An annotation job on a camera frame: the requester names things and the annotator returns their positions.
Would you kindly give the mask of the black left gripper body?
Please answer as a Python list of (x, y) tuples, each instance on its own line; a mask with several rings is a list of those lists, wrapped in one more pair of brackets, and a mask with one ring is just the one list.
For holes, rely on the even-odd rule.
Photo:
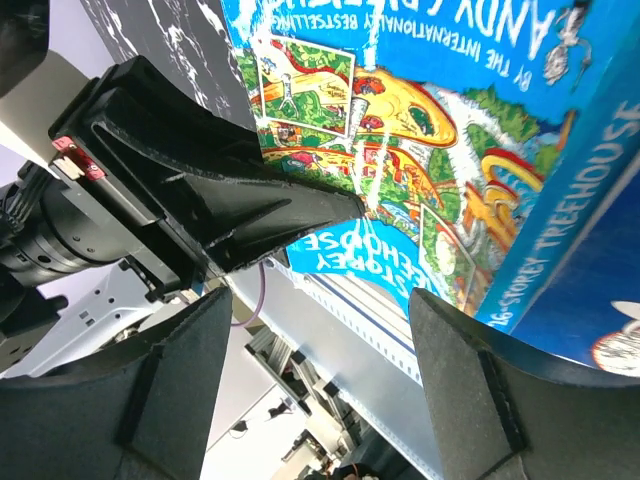
[(105, 74), (83, 80), (48, 128), (162, 296), (220, 273), (207, 203), (215, 159), (200, 125), (212, 117), (161, 74)]

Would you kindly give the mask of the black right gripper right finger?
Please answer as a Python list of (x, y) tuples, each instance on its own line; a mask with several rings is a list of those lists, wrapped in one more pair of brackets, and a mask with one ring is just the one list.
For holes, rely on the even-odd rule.
[(444, 478), (638, 478), (638, 380), (539, 350), (425, 289), (409, 321)]

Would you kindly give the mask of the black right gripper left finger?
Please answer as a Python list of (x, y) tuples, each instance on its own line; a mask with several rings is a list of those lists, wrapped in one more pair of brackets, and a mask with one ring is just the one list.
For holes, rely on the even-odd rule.
[(231, 317), (219, 287), (90, 356), (2, 380), (2, 478), (199, 478)]

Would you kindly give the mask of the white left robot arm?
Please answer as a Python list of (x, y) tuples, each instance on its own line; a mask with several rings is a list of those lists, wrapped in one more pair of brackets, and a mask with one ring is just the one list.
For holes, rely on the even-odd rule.
[(1, 5), (1, 140), (26, 162), (1, 190), (9, 372), (83, 356), (161, 301), (359, 218), (354, 194), (263, 161), (137, 56), (88, 78), (53, 52), (50, 5)]

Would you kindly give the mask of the blue 26-storey treehouse book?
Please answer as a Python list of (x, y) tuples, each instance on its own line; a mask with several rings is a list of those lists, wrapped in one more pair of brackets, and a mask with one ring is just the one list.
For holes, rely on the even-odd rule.
[(285, 251), (297, 276), (423, 288), (498, 331), (639, 373), (635, 1), (226, 1), (265, 161), (364, 216)]

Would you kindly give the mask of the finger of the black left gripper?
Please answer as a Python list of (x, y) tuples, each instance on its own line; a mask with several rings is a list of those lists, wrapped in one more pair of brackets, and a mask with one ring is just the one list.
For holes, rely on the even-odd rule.
[(269, 254), (323, 228), (364, 215), (353, 194), (296, 194), (261, 201), (211, 221), (204, 244), (224, 273), (249, 267)]
[(126, 198), (268, 200), (345, 194), (267, 166), (255, 132), (213, 115), (145, 57), (92, 81), (93, 148), (107, 180)]

